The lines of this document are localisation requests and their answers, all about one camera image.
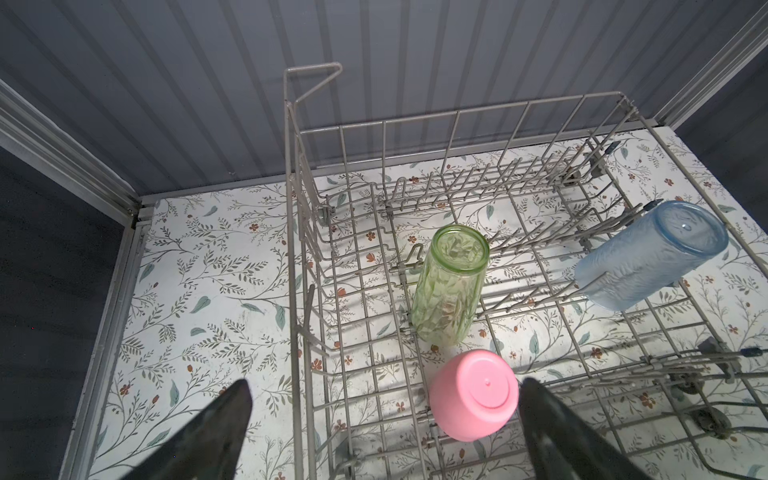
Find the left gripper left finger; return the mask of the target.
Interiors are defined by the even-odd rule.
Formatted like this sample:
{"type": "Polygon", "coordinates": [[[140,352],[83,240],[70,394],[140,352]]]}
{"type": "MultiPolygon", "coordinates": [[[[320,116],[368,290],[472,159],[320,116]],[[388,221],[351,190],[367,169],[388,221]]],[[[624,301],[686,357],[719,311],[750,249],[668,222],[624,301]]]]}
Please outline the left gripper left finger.
{"type": "Polygon", "coordinates": [[[239,379],[127,479],[232,479],[252,412],[248,382],[239,379]]]}

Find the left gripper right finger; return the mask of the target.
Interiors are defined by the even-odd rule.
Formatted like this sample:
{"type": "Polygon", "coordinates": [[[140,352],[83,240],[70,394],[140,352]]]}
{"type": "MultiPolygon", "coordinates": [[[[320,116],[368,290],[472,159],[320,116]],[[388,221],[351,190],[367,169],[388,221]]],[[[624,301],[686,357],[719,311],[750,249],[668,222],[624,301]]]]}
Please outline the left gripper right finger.
{"type": "Polygon", "coordinates": [[[538,479],[647,479],[649,476],[533,378],[518,411],[538,479]]]}

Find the pink cup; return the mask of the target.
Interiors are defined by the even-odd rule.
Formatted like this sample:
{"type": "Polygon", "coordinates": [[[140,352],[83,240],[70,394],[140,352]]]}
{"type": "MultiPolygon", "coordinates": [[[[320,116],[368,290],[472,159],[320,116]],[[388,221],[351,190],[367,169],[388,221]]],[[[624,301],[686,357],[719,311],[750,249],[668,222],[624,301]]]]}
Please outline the pink cup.
{"type": "Polygon", "coordinates": [[[488,350],[464,352],[429,383],[429,406],[450,438],[474,442],[500,430],[515,413],[519,384],[513,370],[488,350]]]}

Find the green transparent cup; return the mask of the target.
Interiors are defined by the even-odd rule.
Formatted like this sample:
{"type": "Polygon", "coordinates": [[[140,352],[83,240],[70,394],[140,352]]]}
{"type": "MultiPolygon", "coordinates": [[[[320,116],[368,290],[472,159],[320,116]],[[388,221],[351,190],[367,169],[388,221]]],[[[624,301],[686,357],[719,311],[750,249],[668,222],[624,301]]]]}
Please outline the green transparent cup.
{"type": "Polygon", "coordinates": [[[447,225],[433,236],[417,282],[410,321],[430,344],[453,346],[466,338],[475,321],[490,247],[465,225],[447,225]]]}

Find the blue-grey transparent cup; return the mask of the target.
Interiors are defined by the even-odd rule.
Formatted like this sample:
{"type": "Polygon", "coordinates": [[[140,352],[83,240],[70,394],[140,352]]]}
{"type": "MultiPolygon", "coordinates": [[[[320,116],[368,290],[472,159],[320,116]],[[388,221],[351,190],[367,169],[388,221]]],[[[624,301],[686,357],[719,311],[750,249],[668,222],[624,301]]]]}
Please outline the blue-grey transparent cup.
{"type": "Polygon", "coordinates": [[[708,210],[665,201],[582,258],[574,280],[590,301],[625,311],[713,259],[729,244],[708,210]]]}

